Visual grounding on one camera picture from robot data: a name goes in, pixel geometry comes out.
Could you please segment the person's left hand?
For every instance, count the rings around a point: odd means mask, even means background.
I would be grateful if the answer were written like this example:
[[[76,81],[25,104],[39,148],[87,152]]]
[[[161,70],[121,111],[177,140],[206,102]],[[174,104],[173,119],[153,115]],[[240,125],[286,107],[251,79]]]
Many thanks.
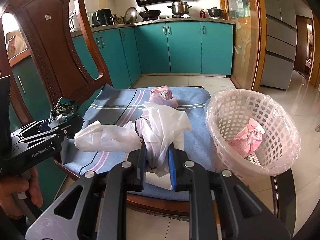
[[[43,205],[37,168],[32,167],[29,171],[31,175],[29,180],[19,177],[1,179],[1,207],[9,218],[18,219],[23,216],[22,210],[18,207],[13,198],[14,193],[28,191],[33,204],[37,207]]]

